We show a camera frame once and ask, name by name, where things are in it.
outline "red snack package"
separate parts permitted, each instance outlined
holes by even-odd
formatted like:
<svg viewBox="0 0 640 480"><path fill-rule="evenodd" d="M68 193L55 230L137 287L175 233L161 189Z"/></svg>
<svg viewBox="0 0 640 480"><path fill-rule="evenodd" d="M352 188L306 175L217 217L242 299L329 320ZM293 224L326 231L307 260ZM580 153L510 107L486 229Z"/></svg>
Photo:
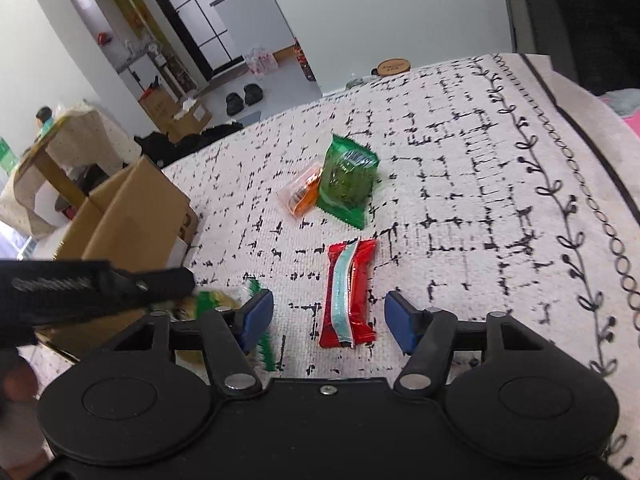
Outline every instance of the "red snack package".
<svg viewBox="0 0 640 480"><path fill-rule="evenodd" d="M376 333L367 324L367 267L375 250L373 238L329 246L329 280L320 335L322 348L353 347L376 340ZM339 258L342 260L337 269Z"/></svg>

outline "white wall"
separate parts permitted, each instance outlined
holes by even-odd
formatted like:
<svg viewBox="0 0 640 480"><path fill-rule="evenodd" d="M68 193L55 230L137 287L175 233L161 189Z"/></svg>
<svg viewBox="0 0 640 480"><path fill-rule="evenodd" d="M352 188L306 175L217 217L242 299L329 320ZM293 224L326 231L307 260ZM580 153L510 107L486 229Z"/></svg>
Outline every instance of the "white wall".
<svg viewBox="0 0 640 480"><path fill-rule="evenodd" d="M118 37L122 44L124 44L127 40L138 41L138 37L136 36L135 32L133 32L133 29L129 26L129 23L127 23L127 20L125 19L115 0L95 1L104 14L104 17L107 19L107 22L110 24L114 35Z"/></svg>
<svg viewBox="0 0 640 480"><path fill-rule="evenodd" d="M97 96L99 105L131 137L145 137L156 126L104 56L71 0L37 0L55 35Z"/></svg>
<svg viewBox="0 0 640 480"><path fill-rule="evenodd" d="M37 0L0 0L0 9L0 136L19 156L36 138L41 106L98 97Z"/></svg>
<svg viewBox="0 0 640 480"><path fill-rule="evenodd" d="M97 39L101 32L105 32L111 37L111 41L100 48L109 63L114 67L123 63L129 57L129 51L124 47L125 41L137 41L133 31L129 29L130 36L120 39L96 0L71 0L71 3L94 39Z"/></svg>
<svg viewBox="0 0 640 480"><path fill-rule="evenodd" d="M390 57L412 66L510 52L505 0L277 0L323 92Z"/></svg>

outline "brown cardboard box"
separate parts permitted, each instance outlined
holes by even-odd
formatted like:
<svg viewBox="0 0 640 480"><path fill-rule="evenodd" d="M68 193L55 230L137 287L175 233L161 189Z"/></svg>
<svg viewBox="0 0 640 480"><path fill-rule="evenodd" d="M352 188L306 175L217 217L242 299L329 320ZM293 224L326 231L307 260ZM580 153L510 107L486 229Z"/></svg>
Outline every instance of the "brown cardboard box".
<svg viewBox="0 0 640 480"><path fill-rule="evenodd" d="M189 245L193 242L196 235L196 229L198 227L198 215L191 208L187 209L187 214L184 216L184 221L180 227L180 238Z"/></svg>
<svg viewBox="0 0 640 480"><path fill-rule="evenodd" d="M90 193L56 259L109 260L114 267L131 272L162 269L188 211L189 199L148 158L141 157ZM197 222L196 216L191 224ZM42 329L38 335L52 348L82 358L143 314L142 309L125 312Z"/></svg>
<svg viewBox="0 0 640 480"><path fill-rule="evenodd" d="M191 134L199 135L204 127L209 124L211 118L211 113L200 101L196 101L195 104L186 112L180 109L174 115L174 123L171 128L172 131L169 131L168 134L169 140L174 144L177 144L183 137Z"/></svg>
<svg viewBox="0 0 640 480"><path fill-rule="evenodd" d="M167 135L173 131L174 115L180 111L180 104L174 101L162 85L139 102L161 133Z"/></svg>

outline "clear plastic bag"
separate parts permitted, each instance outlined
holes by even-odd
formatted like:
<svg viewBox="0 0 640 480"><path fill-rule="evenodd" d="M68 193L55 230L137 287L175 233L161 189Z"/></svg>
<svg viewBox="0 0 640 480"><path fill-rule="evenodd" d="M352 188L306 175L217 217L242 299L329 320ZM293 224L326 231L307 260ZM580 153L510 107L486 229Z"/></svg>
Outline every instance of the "clear plastic bag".
<svg viewBox="0 0 640 480"><path fill-rule="evenodd" d="M369 148L334 135L324 159L318 207L364 229L365 211L380 160Z"/></svg>
<svg viewBox="0 0 640 480"><path fill-rule="evenodd" d="M261 46L252 48L251 52L244 55L244 60L249 70L259 80L265 74L278 69L278 62L273 57L273 54Z"/></svg>
<svg viewBox="0 0 640 480"><path fill-rule="evenodd" d="M276 194L294 218L300 218L316 204L321 175L322 162L315 160Z"/></svg>

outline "green package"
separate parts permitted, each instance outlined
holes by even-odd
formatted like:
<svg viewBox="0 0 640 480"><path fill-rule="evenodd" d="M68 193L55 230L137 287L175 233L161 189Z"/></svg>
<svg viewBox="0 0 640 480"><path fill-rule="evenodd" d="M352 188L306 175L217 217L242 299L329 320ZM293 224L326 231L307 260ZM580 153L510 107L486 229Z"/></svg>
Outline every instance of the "green package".
<svg viewBox="0 0 640 480"><path fill-rule="evenodd" d="M364 212L380 160L368 148L334 135L324 158L318 207L364 229Z"/></svg>
<svg viewBox="0 0 640 480"><path fill-rule="evenodd" d="M2 168L7 175L11 175L14 167L18 164L18 159L11 151L6 141L0 137L0 168Z"/></svg>

